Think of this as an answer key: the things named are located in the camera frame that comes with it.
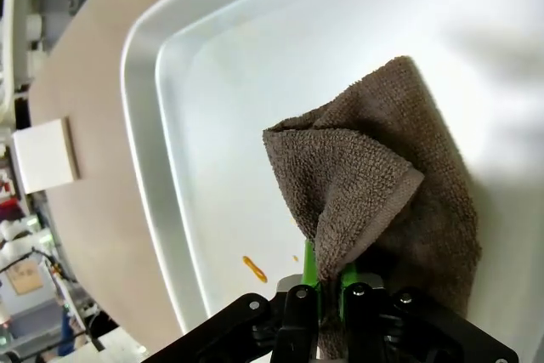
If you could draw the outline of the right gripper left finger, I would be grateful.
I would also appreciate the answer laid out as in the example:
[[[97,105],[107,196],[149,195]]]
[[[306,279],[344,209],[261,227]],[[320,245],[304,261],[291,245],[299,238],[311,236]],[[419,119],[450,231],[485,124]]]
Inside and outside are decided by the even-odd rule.
[[[305,242],[303,273],[278,282],[270,300],[247,293],[146,360],[175,362],[310,362],[320,320],[314,246]]]

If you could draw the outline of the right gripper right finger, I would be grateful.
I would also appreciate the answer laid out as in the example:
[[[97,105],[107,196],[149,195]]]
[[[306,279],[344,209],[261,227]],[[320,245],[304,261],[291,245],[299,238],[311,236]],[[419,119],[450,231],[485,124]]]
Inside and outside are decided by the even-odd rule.
[[[415,287],[387,291],[380,275],[341,274],[348,362],[518,362],[517,353]]]

